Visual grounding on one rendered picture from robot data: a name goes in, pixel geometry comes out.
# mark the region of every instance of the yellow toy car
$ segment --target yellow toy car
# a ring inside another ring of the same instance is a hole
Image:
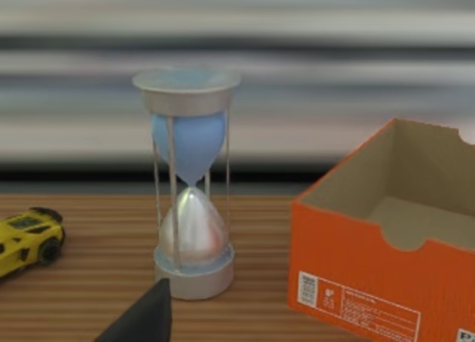
[[[51,264],[65,237],[62,216],[50,208],[32,207],[0,220],[0,277],[31,264]]]

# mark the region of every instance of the hourglass post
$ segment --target hourglass post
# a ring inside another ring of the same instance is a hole
[[[156,280],[170,280],[171,295],[214,297],[234,276],[229,240],[229,106],[240,76],[210,68],[163,68],[134,77],[151,115],[159,240]],[[226,147],[226,217],[210,200],[210,169]],[[168,163],[171,207],[162,217],[158,157]],[[177,178],[187,187],[180,193]],[[204,178],[204,192],[197,183]]]

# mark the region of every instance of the wood grain surface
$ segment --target wood grain surface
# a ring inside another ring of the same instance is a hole
[[[232,198],[235,281],[213,300],[174,300],[173,342],[365,341],[287,308],[289,203]],[[54,265],[0,283],[0,341],[91,342],[154,282],[154,198],[0,196],[2,216],[32,205],[60,211],[68,237]]]

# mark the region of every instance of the orange box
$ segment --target orange box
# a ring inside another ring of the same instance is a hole
[[[394,119],[298,197],[288,304],[376,342],[475,342],[475,148]]]

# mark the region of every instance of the dark pointed object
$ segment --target dark pointed object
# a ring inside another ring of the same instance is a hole
[[[161,279],[95,342],[169,342],[170,337],[170,282]]]

